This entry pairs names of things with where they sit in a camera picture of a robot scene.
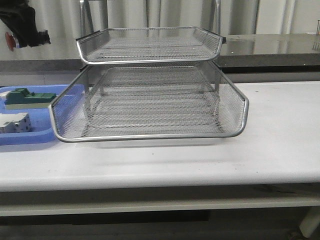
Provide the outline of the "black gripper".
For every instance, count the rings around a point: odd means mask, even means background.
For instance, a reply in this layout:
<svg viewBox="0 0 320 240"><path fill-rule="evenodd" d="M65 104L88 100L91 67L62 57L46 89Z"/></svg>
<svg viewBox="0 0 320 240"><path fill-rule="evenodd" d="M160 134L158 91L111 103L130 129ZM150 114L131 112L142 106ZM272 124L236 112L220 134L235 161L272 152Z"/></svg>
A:
<svg viewBox="0 0 320 240"><path fill-rule="evenodd" d="M20 48L51 44L47 29L36 31L35 15L28 0L0 1L0 20L13 32Z"/></svg>

